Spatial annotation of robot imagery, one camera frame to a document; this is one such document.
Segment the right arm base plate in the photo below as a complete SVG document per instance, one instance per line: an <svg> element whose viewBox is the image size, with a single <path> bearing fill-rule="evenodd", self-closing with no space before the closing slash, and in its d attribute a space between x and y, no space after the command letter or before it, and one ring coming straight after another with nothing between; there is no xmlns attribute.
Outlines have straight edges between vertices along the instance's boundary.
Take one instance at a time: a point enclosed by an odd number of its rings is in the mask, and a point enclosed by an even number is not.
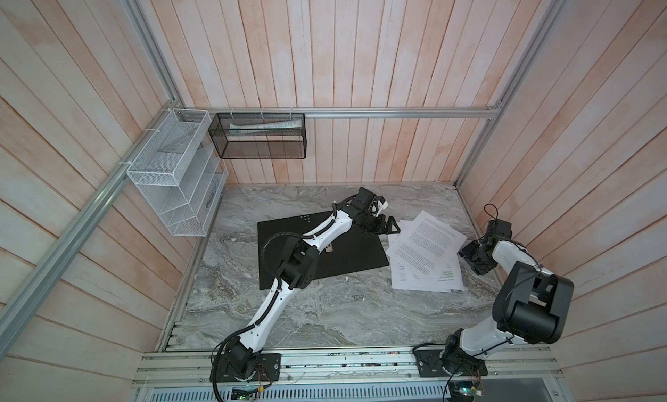
<svg viewBox="0 0 667 402"><path fill-rule="evenodd" d="M446 377L451 374L466 376L486 376L488 370L484 360L454 349L413 348L413 356L422 378Z"/></svg>

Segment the right green circuit board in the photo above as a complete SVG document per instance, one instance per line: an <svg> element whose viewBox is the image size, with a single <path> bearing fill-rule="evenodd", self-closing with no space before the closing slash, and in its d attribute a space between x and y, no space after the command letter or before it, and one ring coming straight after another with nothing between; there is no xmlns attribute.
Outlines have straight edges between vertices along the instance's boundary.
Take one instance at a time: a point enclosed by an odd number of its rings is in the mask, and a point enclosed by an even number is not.
<svg viewBox="0 0 667 402"><path fill-rule="evenodd" d="M446 399L451 402L474 402L477 397L483 395L483 391L469 380L451 382L447 388Z"/></svg>

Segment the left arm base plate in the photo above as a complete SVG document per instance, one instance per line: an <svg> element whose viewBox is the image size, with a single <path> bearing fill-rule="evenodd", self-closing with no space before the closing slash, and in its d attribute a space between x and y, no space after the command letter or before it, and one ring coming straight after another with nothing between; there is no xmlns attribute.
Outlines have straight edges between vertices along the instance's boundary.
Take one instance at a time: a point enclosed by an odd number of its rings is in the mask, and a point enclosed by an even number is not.
<svg viewBox="0 0 667 402"><path fill-rule="evenodd" d="M234 369L229 357L225 354L218 362L217 369L211 370L211 383L235 382L276 382L280 380L281 355L279 353L259 353L245 367L244 372Z"/></svg>

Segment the green circuit board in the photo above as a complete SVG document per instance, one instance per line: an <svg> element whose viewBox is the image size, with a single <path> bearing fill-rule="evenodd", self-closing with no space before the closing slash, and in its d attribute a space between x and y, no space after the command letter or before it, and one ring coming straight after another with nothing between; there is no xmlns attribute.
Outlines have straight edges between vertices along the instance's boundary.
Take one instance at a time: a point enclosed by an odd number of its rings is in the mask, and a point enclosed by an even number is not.
<svg viewBox="0 0 667 402"><path fill-rule="evenodd" d="M231 400L241 400L241 401L256 401L260 395L259 389L236 389L234 388L231 391L230 399Z"/></svg>
<svg viewBox="0 0 667 402"><path fill-rule="evenodd" d="M483 395L483 391L469 380L451 382L447 388L446 399L451 402L474 402L477 397Z"/></svg>

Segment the black mesh basket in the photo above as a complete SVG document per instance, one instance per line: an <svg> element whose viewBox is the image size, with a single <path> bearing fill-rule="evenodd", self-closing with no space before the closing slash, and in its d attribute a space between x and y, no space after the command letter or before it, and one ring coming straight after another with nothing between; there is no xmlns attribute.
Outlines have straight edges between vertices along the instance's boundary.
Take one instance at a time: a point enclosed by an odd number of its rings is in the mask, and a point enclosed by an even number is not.
<svg viewBox="0 0 667 402"><path fill-rule="evenodd" d="M232 122L281 122L302 120L302 132L298 136L231 136ZM215 150L223 160L246 159L295 159L303 160L307 155L307 129L304 115L231 115L218 113L208 129Z"/></svg>

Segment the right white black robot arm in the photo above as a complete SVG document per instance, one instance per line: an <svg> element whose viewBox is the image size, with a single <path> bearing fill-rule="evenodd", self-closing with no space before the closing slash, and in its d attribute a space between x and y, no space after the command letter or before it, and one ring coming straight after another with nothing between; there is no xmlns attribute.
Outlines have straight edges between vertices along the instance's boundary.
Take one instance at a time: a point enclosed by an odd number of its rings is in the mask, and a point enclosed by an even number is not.
<svg viewBox="0 0 667 402"><path fill-rule="evenodd" d="M512 239L512 224L491 220L486 233L460 249L474 273L501 266L507 279L492 315L477 326L451 334L440 353L450 374L486 375L489 356L512 345L554 344L562 336L573 298L573 282L545 268Z"/></svg>

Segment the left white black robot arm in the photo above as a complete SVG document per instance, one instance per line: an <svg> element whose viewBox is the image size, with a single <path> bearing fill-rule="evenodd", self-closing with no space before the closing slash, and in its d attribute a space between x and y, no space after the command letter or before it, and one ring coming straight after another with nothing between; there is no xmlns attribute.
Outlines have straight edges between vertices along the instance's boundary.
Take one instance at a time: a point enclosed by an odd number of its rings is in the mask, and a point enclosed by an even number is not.
<svg viewBox="0 0 667 402"><path fill-rule="evenodd" d="M353 228L372 235L399 233L394 217L383 211L387 200L366 188L340 203L332 213L307 233L282 231L271 235L260 249L260 263L274 281L269 294L246 327L229 334L211 355L210 381L221 374L229 379L248 381L258 373L260 354L274 324L286 305L314 280L321 253L338 237Z"/></svg>

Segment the aluminium front rail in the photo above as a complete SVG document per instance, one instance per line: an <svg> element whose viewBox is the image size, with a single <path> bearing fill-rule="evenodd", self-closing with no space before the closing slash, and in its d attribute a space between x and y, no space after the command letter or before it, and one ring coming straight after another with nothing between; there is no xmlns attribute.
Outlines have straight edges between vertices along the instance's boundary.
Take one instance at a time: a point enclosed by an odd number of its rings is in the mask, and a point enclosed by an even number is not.
<svg viewBox="0 0 667 402"><path fill-rule="evenodd" d="M427 362L418 362L410 346L273 349L279 353L279 385L342 384L425 381L446 379ZM146 353L132 380L133 388L208 386L212 368L209 351ZM490 356L486 361L490 379L563 378L564 373L549 346L519 345Z"/></svg>

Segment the paper inside black basket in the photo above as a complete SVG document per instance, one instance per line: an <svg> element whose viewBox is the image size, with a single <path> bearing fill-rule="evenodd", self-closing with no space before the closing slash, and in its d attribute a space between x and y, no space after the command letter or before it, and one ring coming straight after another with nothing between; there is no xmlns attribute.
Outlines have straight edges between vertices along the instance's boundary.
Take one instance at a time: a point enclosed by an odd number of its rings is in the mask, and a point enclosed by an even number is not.
<svg viewBox="0 0 667 402"><path fill-rule="evenodd" d="M302 120L281 122L232 122L229 124L231 136L298 136L302 132Z"/></svg>

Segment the left green circuit board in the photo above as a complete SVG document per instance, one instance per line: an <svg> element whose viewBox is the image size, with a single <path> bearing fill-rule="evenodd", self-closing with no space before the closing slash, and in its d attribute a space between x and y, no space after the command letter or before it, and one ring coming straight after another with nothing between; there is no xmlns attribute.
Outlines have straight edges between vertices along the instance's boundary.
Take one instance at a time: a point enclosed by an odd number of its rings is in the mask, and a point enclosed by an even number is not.
<svg viewBox="0 0 667 402"><path fill-rule="evenodd" d="M241 400L241 401L256 401L260 395L259 389L236 389L234 388L231 391L230 399L231 400Z"/></svg>

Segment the horizontal aluminium wall bar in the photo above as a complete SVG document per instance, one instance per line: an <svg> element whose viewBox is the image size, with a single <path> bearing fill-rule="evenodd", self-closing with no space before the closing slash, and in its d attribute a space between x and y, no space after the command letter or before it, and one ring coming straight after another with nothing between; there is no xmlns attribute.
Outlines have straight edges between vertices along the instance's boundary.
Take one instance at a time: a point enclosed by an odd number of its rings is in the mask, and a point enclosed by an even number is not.
<svg viewBox="0 0 667 402"><path fill-rule="evenodd" d="M371 107L371 108L184 108L210 115L304 115L307 119L492 119L500 110L489 107Z"/></svg>

